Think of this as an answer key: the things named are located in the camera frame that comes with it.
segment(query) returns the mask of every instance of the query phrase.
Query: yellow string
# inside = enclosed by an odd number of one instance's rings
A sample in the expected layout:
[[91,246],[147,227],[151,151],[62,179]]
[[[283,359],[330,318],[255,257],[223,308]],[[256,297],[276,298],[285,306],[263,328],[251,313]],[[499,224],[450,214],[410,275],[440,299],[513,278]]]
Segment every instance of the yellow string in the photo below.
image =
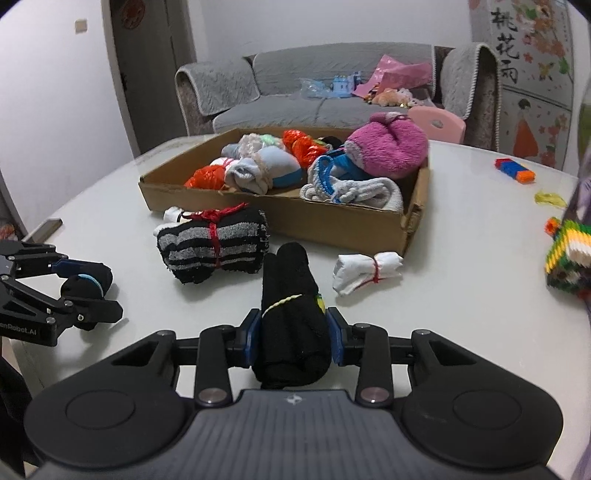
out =
[[291,297],[286,297],[283,300],[280,301],[276,301],[273,305],[271,305],[269,308],[267,308],[261,318],[263,318],[270,310],[274,309],[275,307],[278,307],[279,305],[283,305],[284,303],[287,303],[290,300],[294,300],[294,299],[298,299],[299,297],[301,297],[301,293],[298,295],[292,295]]

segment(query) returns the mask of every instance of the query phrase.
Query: sofa cushion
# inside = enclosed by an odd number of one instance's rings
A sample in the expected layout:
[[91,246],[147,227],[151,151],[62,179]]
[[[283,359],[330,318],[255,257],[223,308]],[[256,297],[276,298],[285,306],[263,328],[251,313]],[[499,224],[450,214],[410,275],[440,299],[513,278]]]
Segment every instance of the sofa cushion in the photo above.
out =
[[357,128],[376,112],[406,112],[400,107],[368,105],[361,98],[310,100],[294,95],[262,96],[237,105],[213,120],[215,133],[232,128],[335,127]]
[[322,100],[295,98],[293,95],[261,96],[258,100],[236,105],[213,120],[215,133],[232,128],[313,127]]
[[369,122],[372,113],[402,112],[407,109],[395,107],[381,107],[365,103],[359,97],[328,98],[320,107],[316,117],[315,127],[358,128]]
[[335,43],[259,53],[252,69],[262,95],[293,93],[300,78],[321,80],[329,85],[336,75],[361,71],[367,82],[384,54],[402,63],[434,64],[434,48],[420,43]]

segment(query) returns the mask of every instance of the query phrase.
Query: white wall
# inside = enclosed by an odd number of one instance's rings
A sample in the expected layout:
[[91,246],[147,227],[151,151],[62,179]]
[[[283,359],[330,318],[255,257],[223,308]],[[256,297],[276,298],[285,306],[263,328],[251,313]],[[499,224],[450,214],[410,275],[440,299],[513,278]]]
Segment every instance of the white wall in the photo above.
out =
[[100,1],[21,0],[0,20],[0,46],[0,171],[31,230],[133,155]]
[[343,41],[470,41],[467,0],[187,0],[197,58]]
[[576,8],[569,5],[570,25],[573,35],[574,95],[573,116],[570,124],[569,146],[566,151],[563,171],[576,175],[579,171],[578,126],[579,110],[589,75],[591,74],[591,50],[589,47],[589,24]]

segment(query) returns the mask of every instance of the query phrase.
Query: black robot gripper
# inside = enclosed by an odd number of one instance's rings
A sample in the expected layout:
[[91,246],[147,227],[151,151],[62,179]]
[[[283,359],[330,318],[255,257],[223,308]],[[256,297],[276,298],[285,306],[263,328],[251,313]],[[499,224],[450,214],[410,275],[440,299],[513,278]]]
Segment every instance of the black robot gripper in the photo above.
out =
[[[18,281],[56,274],[67,280],[53,299]],[[123,316],[118,302],[105,300],[113,282],[102,263],[71,260],[49,244],[0,241],[0,336],[56,346],[72,326],[92,330],[97,323],[116,323]]]
[[[429,330],[409,339],[326,311],[342,390],[244,390],[260,311],[200,337],[162,330],[44,390],[24,419],[34,480],[556,479],[545,465],[563,419],[542,389]],[[412,392],[396,398],[392,364]],[[196,367],[192,398],[175,392]]]

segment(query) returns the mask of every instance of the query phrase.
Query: pink chair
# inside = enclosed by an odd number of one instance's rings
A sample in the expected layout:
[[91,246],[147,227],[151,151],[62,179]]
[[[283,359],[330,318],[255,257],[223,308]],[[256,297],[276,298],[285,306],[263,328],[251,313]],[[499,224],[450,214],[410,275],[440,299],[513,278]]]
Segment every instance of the pink chair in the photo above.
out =
[[466,123],[457,115],[433,106],[414,106],[408,116],[427,134],[429,140],[461,144]]

